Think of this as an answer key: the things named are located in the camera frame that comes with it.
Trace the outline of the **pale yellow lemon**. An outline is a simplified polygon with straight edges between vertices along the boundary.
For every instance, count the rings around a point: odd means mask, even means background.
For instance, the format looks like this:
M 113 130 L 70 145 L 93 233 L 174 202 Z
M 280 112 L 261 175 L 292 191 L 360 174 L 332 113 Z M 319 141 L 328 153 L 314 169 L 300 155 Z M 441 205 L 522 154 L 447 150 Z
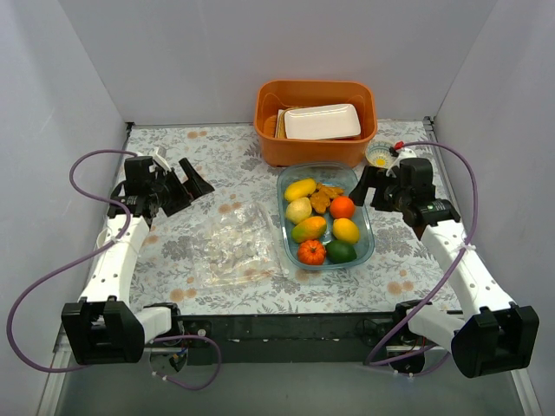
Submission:
M 284 217 L 293 224 L 300 224 L 312 215 L 311 202 L 307 197 L 302 197 L 290 202 L 285 210 Z

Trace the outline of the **brown fried chicken piece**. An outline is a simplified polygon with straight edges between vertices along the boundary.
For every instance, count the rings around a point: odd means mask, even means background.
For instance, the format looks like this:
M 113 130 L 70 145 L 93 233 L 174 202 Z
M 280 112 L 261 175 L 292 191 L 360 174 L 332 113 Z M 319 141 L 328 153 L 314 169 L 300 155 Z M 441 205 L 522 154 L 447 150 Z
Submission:
M 309 200 L 317 214 L 324 214 L 330 207 L 331 202 L 342 195 L 343 188 L 317 183 L 316 190 L 310 195 Z

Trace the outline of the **bright yellow lemon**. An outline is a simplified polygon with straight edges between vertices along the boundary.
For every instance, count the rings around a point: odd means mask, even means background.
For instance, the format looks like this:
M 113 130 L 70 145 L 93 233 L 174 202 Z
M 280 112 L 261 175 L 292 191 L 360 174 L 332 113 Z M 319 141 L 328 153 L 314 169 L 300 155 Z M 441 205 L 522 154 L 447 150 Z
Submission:
M 356 244 L 360 239 L 360 231 L 357 225 L 348 218 L 335 219 L 332 225 L 332 233 L 335 239 L 348 244 Z

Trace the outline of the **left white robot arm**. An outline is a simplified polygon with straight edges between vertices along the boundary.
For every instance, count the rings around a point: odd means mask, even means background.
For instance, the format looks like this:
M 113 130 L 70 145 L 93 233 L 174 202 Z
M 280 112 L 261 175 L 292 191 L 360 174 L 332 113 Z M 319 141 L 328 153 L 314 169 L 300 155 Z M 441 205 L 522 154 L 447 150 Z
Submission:
M 124 162 L 124 179 L 110 194 L 103 251 L 79 300 L 62 309 L 62 325 L 80 365 L 135 363 L 156 338 L 168 347 L 184 338 L 176 304 L 154 303 L 137 313 L 129 308 L 135 266 L 154 218 L 159 212 L 171 217 L 214 190 L 188 159 L 179 164 L 186 180 L 159 155 Z

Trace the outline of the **clear zip top bag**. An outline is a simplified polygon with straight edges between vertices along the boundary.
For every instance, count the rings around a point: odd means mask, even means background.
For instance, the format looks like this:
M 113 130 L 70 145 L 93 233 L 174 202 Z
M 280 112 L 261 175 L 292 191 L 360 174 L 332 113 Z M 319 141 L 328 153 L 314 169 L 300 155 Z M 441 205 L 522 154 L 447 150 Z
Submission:
M 231 289 L 284 276 L 273 224 L 259 203 L 195 225 L 186 249 L 202 289 Z

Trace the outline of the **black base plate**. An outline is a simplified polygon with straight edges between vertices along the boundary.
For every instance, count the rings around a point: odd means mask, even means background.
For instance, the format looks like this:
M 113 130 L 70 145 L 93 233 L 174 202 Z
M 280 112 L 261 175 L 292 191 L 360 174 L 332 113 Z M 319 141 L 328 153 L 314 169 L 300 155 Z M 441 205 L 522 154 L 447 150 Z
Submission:
M 222 363 L 316 363 L 363 364 L 370 351 L 394 327 L 394 312 L 276 314 L 276 315 L 181 315 L 177 322 L 184 335 L 215 341 Z M 408 332 L 394 335 L 371 361 L 421 352 L 434 345 Z M 216 364 L 215 348 L 206 341 L 155 341 L 149 352 L 172 357 L 175 373 L 186 364 Z

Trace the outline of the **white rectangular tray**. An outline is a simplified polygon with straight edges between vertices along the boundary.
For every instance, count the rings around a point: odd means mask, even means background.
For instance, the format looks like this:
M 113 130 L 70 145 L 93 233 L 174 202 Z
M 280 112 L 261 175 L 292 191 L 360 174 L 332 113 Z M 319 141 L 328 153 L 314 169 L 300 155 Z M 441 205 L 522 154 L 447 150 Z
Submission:
M 348 103 L 287 109 L 277 126 L 277 135 L 295 140 L 351 139 L 362 131 L 356 109 Z

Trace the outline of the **small orange pumpkin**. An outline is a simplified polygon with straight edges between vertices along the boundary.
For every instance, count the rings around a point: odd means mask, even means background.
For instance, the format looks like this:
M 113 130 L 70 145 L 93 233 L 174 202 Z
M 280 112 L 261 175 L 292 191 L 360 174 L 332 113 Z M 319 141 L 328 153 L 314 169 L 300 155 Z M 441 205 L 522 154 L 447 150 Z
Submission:
M 299 245 L 297 260 L 307 265 L 323 265 L 326 259 L 326 248 L 319 240 L 307 240 Z

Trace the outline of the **orange fruit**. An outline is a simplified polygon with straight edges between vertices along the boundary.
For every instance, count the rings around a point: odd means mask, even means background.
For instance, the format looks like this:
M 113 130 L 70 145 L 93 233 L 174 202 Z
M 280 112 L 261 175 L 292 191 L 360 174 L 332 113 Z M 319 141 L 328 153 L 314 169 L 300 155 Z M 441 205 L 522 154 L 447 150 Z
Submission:
M 356 212 L 356 206 L 349 197 L 339 196 L 331 201 L 329 211 L 334 219 L 351 219 Z

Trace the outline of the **yellow mango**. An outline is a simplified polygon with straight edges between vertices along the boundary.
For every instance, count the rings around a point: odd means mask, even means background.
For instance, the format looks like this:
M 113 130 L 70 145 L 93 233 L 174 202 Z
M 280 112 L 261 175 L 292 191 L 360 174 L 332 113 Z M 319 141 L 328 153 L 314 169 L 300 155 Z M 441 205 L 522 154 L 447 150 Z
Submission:
M 298 180 L 287 186 L 284 191 L 284 199 L 293 202 L 299 198 L 309 197 L 316 188 L 317 182 L 312 178 Z

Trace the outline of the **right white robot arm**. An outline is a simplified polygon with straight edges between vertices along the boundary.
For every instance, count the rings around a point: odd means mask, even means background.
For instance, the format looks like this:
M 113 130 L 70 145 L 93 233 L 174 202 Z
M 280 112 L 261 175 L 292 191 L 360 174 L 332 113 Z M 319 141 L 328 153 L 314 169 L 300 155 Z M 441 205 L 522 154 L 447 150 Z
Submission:
M 529 366 L 539 329 L 531 306 L 519 306 L 494 280 L 471 245 L 460 216 L 445 199 L 437 199 L 433 168 L 424 158 L 398 159 L 390 169 L 365 166 L 350 198 L 362 205 L 374 189 L 372 206 L 398 211 L 444 271 L 439 285 L 449 284 L 463 316 L 438 310 L 437 291 L 396 318 L 393 328 L 373 347 L 365 362 L 378 366 L 376 356 L 391 338 L 412 344 L 420 337 L 448 351 L 467 378 Z

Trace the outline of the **floral tablecloth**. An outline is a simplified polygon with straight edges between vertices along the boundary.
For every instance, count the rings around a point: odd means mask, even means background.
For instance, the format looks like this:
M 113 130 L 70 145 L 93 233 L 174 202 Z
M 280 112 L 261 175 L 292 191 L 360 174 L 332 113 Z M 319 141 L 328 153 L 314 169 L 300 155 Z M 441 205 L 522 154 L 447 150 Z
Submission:
M 398 302 L 421 299 L 430 291 L 438 308 L 459 307 L 454 292 L 440 285 L 441 268 L 397 213 L 369 213 L 375 249 L 365 263 L 325 271 L 294 266 L 284 254 L 279 170 L 264 161 L 252 126 L 132 127 L 128 151 L 148 154 L 157 147 L 166 149 L 172 165 L 189 159 L 213 192 L 172 217 L 153 221 L 130 285 L 132 310 L 174 302 L 186 315 L 390 311 Z M 186 253 L 186 240 L 199 222 L 252 203 L 270 216 L 281 266 L 256 266 L 238 284 L 210 288 Z

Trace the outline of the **orange green mango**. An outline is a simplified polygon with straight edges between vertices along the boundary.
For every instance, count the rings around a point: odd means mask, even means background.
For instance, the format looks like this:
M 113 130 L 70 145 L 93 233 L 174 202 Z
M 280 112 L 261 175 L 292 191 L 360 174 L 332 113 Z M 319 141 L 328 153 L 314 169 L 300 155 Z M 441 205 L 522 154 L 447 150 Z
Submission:
M 297 224 L 291 231 L 291 238 L 301 244 L 308 240 L 318 240 L 326 230 L 326 219 L 321 216 L 313 216 Z

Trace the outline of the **small patterned bowl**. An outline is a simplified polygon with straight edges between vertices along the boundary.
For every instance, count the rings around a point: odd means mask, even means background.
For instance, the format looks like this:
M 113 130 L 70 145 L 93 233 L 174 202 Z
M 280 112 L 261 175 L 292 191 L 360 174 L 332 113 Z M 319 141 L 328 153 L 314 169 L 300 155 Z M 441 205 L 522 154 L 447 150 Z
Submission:
M 393 152 L 395 152 L 394 142 L 378 140 L 368 145 L 365 155 L 370 166 L 388 170 L 398 165 L 398 156 Z

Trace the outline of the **orange plastic basin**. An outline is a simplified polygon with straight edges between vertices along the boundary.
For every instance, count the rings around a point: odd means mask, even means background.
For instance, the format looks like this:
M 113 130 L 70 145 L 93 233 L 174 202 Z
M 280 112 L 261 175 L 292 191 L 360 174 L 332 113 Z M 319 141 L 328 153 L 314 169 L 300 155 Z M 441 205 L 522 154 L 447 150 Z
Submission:
M 297 140 L 278 138 L 278 112 L 294 107 L 352 104 L 361 133 L 352 139 Z M 372 90 L 356 81 L 273 80 L 258 90 L 253 126 L 260 152 L 270 166 L 292 166 L 315 161 L 338 161 L 354 167 L 365 157 L 378 123 Z

